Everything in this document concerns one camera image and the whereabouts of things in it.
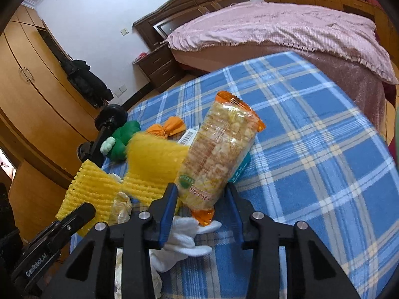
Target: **nightstand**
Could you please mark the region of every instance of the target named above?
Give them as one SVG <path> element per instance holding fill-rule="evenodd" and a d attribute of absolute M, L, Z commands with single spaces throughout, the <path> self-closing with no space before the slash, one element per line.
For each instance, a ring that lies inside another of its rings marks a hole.
<path fill-rule="evenodd" d="M 184 77 L 185 72 L 174 59 L 168 44 L 163 44 L 136 63 L 151 81 L 151 85 L 159 93 L 166 91 L 178 80 Z"/>

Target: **wooden headboard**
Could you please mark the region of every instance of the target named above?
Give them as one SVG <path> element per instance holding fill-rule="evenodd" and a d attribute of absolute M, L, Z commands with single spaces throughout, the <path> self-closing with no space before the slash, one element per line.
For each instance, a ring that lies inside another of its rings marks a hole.
<path fill-rule="evenodd" d="M 133 23 L 151 51 L 176 28 L 203 14 L 249 0 L 169 0 Z"/>

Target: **metal screw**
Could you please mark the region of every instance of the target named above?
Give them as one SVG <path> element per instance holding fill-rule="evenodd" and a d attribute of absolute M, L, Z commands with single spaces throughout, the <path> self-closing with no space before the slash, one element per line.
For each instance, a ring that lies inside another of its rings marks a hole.
<path fill-rule="evenodd" d="M 260 211 L 254 211 L 252 213 L 252 217 L 258 221 L 260 219 L 263 219 L 265 217 L 265 214 L 261 213 Z"/>
<path fill-rule="evenodd" d="M 94 227 L 98 231 L 104 230 L 106 227 L 105 223 L 97 223 L 96 226 Z"/>
<path fill-rule="evenodd" d="M 309 227 L 309 225 L 304 221 L 298 221 L 297 226 L 299 229 L 305 230 Z"/>
<path fill-rule="evenodd" d="M 151 214 L 148 211 L 142 211 L 141 213 L 138 214 L 138 217 L 140 219 L 148 219 L 149 217 L 151 217 Z"/>

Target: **pink bedspread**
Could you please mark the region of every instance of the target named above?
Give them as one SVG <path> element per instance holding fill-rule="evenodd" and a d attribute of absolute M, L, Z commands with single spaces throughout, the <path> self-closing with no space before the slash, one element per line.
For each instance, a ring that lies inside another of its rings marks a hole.
<path fill-rule="evenodd" d="M 166 41 L 180 51 L 265 43 L 321 51 L 363 64 L 383 81 L 398 84 L 375 30 L 370 19 L 322 6 L 243 2 L 191 20 Z"/>

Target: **table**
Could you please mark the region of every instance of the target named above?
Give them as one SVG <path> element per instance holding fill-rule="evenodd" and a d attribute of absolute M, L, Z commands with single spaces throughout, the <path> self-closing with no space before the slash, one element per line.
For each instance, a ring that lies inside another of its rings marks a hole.
<path fill-rule="evenodd" d="M 307 221 L 361 297 L 375 298 L 399 261 L 399 175 L 378 132 L 339 87 L 294 52 L 194 79 L 144 101 L 129 120 L 145 130 L 180 116 L 197 128 L 223 89 L 246 101 L 267 125 L 236 184 L 240 195 L 275 221 Z M 126 164 L 107 160 L 103 169 L 123 176 Z M 215 219 L 225 215 L 220 210 Z M 162 274 L 163 298 L 244 298 L 251 251 L 240 250 L 228 225 L 196 242 L 215 250 Z M 280 256 L 284 262 L 284 252 Z M 285 268 L 281 276 L 284 296 Z"/>

